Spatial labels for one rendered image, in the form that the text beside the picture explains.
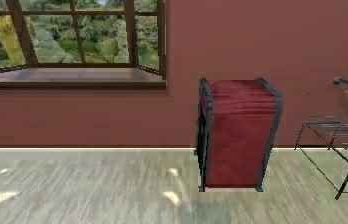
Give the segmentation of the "brown framed bay window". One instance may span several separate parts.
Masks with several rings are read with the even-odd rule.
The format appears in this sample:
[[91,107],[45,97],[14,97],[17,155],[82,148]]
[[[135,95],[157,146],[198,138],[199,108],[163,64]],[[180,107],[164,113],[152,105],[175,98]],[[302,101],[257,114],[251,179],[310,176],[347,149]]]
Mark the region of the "brown framed bay window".
[[0,89],[163,90],[165,0],[0,0]]

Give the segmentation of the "red laundry hamper black frame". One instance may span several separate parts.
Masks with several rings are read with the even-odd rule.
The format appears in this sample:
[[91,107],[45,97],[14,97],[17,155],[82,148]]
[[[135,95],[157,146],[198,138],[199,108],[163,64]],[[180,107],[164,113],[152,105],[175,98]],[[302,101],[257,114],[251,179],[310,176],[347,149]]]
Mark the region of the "red laundry hamper black frame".
[[263,78],[199,84],[199,190],[253,188],[260,192],[283,110],[280,92]]

